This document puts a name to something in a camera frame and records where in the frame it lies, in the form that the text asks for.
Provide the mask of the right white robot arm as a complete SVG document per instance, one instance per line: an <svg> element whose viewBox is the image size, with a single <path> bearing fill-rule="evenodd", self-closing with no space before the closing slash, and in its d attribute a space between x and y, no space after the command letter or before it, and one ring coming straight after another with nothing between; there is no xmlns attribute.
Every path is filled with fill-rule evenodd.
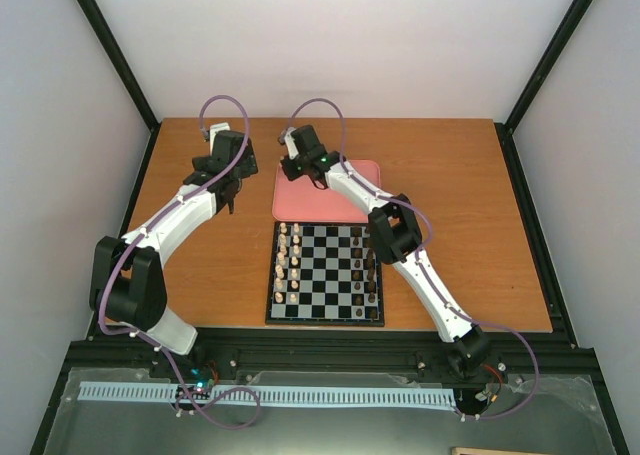
<svg viewBox="0 0 640 455"><path fill-rule="evenodd" d="M433 267L410 200L363 178L342 154L327 151L310 125L285 129L279 143L287 150L281 167L288 180L306 176L321 188L342 195L367 216L377 259L404 278L431 316L441 340L448 345L451 371L461 379L470 377L489 355L488 337Z"/></svg>

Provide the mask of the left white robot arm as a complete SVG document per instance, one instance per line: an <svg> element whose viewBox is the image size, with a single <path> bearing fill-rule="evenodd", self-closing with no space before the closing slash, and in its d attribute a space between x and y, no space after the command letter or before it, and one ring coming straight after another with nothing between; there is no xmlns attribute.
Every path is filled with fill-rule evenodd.
<svg viewBox="0 0 640 455"><path fill-rule="evenodd" d="M177 248L221 210L234 210L242 181L258 173L247 135L226 123L213 125L209 153L192 159L193 172L149 220L120 238L96 245L90 307L105 334L141 336L156 350L173 352L172 363L186 377L201 375L208 353L197 330L169 308L164 266Z"/></svg>

